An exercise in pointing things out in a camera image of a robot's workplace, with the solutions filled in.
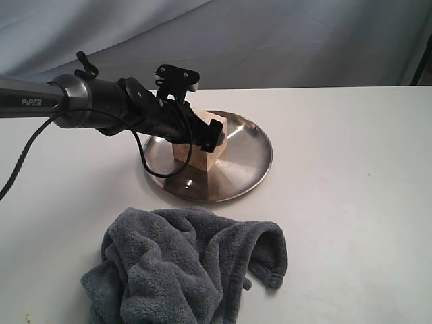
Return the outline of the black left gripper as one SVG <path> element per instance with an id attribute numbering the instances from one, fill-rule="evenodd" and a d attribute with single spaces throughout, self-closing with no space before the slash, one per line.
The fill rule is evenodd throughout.
<path id="1" fill-rule="evenodd" d="M 185 82 L 157 80 L 157 94 L 135 78 L 122 78 L 118 85 L 125 92 L 125 119 L 136 132 L 158 136 L 174 144 L 193 144 L 202 151 L 214 151 L 223 142 L 223 123 L 211 119 L 206 124 L 185 102 L 192 88 Z"/>

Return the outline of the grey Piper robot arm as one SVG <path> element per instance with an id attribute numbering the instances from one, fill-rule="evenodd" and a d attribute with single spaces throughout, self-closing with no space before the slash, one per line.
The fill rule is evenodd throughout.
<path id="1" fill-rule="evenodd" d="M 137 79 L 83 80 L 72 74 L 48 83 L 1 77 L 1 117 L 54 117 L 60 128 L 92 128 L 105 136 L 124 130 L 212 152 L 223 142 L 223 124 L 205 122 L 189 104 L 159 99 Z"/>

